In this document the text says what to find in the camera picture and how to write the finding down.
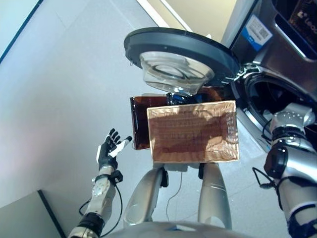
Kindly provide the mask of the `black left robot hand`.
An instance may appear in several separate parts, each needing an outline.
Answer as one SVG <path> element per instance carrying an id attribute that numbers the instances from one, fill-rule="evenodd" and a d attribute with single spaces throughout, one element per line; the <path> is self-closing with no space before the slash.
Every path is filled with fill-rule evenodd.
<path id="1" fill-rule="evenodd" d="M 128 136 L 120 141 L 120 136 L 117 130 L 112 128 L 106 135 L 103 144 L 98 146 L 96 161 L 99 166 L 99 171 L 106 167 L 111 166 L 115 170 L 118 167 L 116 160 L 117 155 L 132 141 L 132 136 Z"/>

